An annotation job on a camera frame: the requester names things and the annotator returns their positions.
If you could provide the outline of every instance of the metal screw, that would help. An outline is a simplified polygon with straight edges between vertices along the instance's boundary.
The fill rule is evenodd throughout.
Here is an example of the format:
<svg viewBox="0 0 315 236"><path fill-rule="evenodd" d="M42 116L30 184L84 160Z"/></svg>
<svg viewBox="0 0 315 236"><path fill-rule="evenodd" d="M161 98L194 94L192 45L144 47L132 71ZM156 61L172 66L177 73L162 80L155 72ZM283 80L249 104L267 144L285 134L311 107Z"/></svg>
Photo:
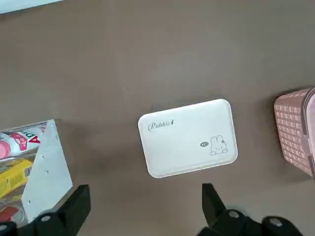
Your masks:
<svg viewBox="0 0 315 236"><path fill-rule="evenodd" d="M233 218L238 218L238 217L240 217L240 215L236 212L236 211L234 211L234 210L232 210L232 211L230 211L229 213L229 216L231 216L231 217L233 217Z"/></svg>
<svg viewBox="0 0 315 236"><path fill-rule="evenodd" d="M283 223L277 218L271 218L269 222L277 227L281 227Z"/></svg>
<svg viewBox="0 0 315 236"><path fill-rule="evenodd" d="M50 220L50 215L46 215L46 216L42 217L40 220L42 222L49 221Z"/></svg>
<svg viewBox="0 0 315 236"><path fill-rule="evenodd" d="M6 228L8 228L8 226L7 226L7 225L0 225L0 231L5 230Z"/></svg>

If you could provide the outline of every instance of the red and white label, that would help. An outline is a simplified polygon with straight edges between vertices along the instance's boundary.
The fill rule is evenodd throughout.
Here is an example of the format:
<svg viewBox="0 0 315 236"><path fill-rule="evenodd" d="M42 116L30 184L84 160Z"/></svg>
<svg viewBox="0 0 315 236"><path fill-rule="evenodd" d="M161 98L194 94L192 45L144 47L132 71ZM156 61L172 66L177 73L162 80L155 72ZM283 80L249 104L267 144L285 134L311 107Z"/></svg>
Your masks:
<svg viewBox="0 0 315 236"><path fill-rule="evenodd" d="M10 136L15 140L15 142L20 146L21 151L25 151L28 147L28 140L23 135L18 133L10 134Z"/></svg>

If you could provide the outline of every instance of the black clamp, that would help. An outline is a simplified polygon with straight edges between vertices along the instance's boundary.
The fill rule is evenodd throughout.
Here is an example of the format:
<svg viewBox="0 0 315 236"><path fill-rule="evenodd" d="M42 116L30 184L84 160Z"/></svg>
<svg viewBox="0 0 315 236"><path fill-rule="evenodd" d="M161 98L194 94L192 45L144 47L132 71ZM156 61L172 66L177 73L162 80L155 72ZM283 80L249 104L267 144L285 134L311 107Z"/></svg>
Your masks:
<svg viewBox="0 0 315 236"><path fill-rule="evenodd" d="M202 185L202 209L209 227L198 236L303 236L282 217L268 216L260 224L237 210L227 210L212 184Z"/></svg>
<svg viewBox="0 0 315 236"><path fill-rule="evenodd" d="M90 211L89 186L80 185L57 212L40 215L21 228L11 221L0 223L0 236L75 236Z"/></svg>

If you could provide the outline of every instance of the woven pattern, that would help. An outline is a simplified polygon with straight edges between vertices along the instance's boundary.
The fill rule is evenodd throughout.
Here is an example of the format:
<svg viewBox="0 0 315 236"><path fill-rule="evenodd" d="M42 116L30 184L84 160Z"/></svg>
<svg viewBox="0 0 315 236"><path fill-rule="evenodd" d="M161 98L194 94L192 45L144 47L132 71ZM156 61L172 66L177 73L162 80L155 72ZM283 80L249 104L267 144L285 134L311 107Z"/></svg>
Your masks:
<svg viewBox="0 0 315 236"><path fill-rule="evenodd" d="M283 95L277 99L274 108L284 158L312 176L309 161L302 148L301 106L297 106L306 94L302 90Z"/></svg>

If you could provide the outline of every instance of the pink basket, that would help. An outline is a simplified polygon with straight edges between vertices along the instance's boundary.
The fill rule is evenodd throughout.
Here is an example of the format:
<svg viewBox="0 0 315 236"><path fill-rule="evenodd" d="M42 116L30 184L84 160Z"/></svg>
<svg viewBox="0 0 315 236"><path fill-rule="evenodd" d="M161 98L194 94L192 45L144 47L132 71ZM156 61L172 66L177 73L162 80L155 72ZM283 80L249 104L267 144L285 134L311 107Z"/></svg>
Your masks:
<svg viewBox="0 0 315 236"><path fill-rule="evenodd" d="M277 98L274 109L284 158L315 177L315 88Z"/></svg>

